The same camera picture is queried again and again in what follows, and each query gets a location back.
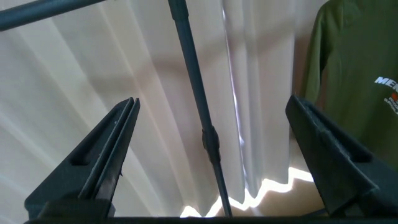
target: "white curtain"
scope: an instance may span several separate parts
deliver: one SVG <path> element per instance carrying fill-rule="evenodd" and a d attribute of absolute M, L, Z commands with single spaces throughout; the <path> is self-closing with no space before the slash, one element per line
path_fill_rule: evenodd
<path fill-rule="evenodd" d="M 320 2 L 312 9 L 316 14 Z M 1 0 L 3 9 L 26 3 Z M 311 0 L 188 0 L 231 203 L 312 178 L 289 168 L 298 11 Z M 120 216 L 214 215 L 211 164 L 167 1 L 106 1 L 0 33 L 0 219 L 27 220 L 24 199 L 119 101 L 141 99 Z"/>

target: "black pole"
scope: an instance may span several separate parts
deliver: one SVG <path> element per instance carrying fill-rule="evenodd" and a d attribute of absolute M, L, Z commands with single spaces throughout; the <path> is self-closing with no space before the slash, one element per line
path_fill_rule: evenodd
<path fill-rule="evenodd" d="M 187 66 L 189 79 L 193 90 L 193 95 L 197 104 L 199 117 L 202 126 L 203 146 L 207 150 L 210 162 L 213 164 L 218 190 L 220 191 L 225 215 L 232 217 L 231 205 L 228 200 L 228 193 L 225 186 L 223 170 L 221 169 L 220 142 L 216 129 L 211 123 L 210 112 L 207 105 L 205 89 L 200 75 L 199 63 L 195 44 L 191 33 L 188 20 L 188 8 L 185 0 L 169 0 L 175 26 L 177 27 L 178 37 L 180 38 L 182 53 Z"/>
<path fill-rule="evenodd" d="M 38 0 L 0 11 L 0 31 L 23 26 L 104 0 Z"/>

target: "sunlight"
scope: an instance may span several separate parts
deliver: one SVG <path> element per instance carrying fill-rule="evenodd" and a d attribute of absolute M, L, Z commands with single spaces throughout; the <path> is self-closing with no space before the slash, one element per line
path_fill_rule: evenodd
<path fill-rule="evenodd" d="M 305 172 L 293 167 L 289 167 L 289 181 L 287 184 L 280 184 L 276 181 L 264 179 L 262 181 L 259 193 L 257 194 L 256 198 L 253 198 L 247 189 L 244 189 L 244 202 L 243 204 L 239 203 L 233 198 L 229 198 L 229 202 L 232 207 L 240 209 L 242 211 L 247 210 L 249 207 L 255 208 L 260 203 L 261 200 L 264 198 L 268 191 L 275 191 L 279 193 L 286 193 L 292 190 L 293 187 L 293 180 L 300 179 L 308 182 L 313 182 L 312 176 L 309 172 Z M 218 211 L 222 208 L 221 197 L 219 196 L 216 202 L 211 206 L 209 212 L 206 214 L 205 217 L 214 217 Z M 181 218 L 185 217 L 201 217 L 201 215 L 191 206 L 186 206 L 184 211 L 180 215 Z"/>

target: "shirt logo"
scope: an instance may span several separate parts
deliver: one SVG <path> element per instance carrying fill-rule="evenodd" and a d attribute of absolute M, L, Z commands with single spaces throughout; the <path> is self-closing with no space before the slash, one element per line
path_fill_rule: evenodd
<path fill-rule="evenodd" d="M 374 82 L 378 83 L 378 84 L 386 85 L 388 87 L 391 87 L 393 90 L 395 90 L 394 92 L 391 93 L 390 97 L 384 99 L 384 102 L 388 103 L 388 105 L 390 105 L 391 109 L 396 114 L 398 114 L 398 84 L 397 84 L 397 82 L 395 82 L 394 80 L 392 80 L 390 78 L 383 78 L 383 77 L 377 78 L 376 81 L 374 81 Z"/>

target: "green shirt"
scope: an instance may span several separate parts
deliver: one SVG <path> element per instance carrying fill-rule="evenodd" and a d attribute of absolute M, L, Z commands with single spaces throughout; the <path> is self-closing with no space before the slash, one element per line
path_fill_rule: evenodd
<path fill-rule="evenodd" d="M 315 21 L 301 95 L 398 170 L 398 1 L 331 0 Z"/>

